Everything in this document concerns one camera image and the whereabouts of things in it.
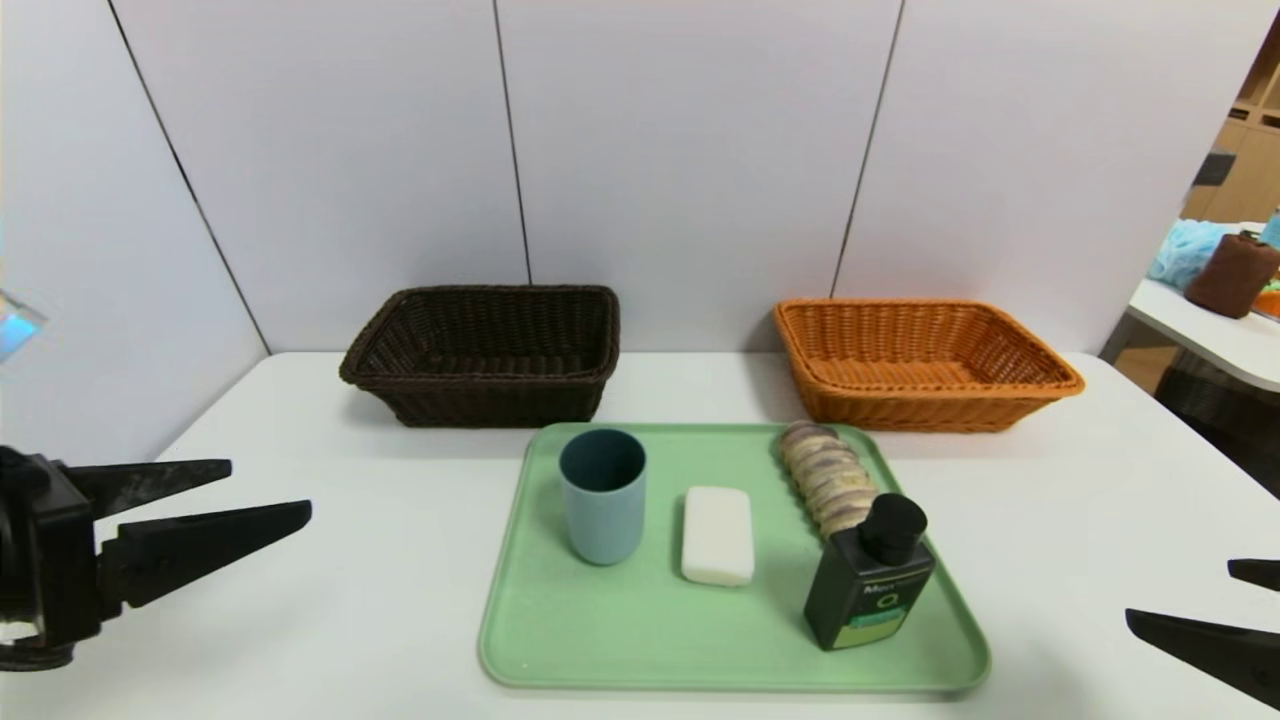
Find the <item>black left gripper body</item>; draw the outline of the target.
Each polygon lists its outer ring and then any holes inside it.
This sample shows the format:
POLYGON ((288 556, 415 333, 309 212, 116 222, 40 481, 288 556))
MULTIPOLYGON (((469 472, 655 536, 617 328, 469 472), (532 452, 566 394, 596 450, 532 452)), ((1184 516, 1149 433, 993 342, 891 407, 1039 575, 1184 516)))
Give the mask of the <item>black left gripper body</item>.
POLYGON ((3 625, 26 626, 3 642, 1 669, 64 667, 102 630, 90 501, 47 459, 1 454, 3 625))

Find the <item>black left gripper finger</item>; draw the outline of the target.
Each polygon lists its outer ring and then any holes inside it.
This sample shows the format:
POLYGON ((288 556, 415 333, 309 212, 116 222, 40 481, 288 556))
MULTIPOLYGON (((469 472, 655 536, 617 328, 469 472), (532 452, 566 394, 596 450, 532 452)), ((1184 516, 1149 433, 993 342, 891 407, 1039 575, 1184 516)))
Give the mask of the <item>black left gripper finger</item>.
POLYGON ((101 520, 228 478, 232 460, 65 465, 63 474, 90 501, 93 518, 101 520))
POLYGON ((307 500, 125 523, 99 555, 104 619, 140 609, 305 528, 307 500))

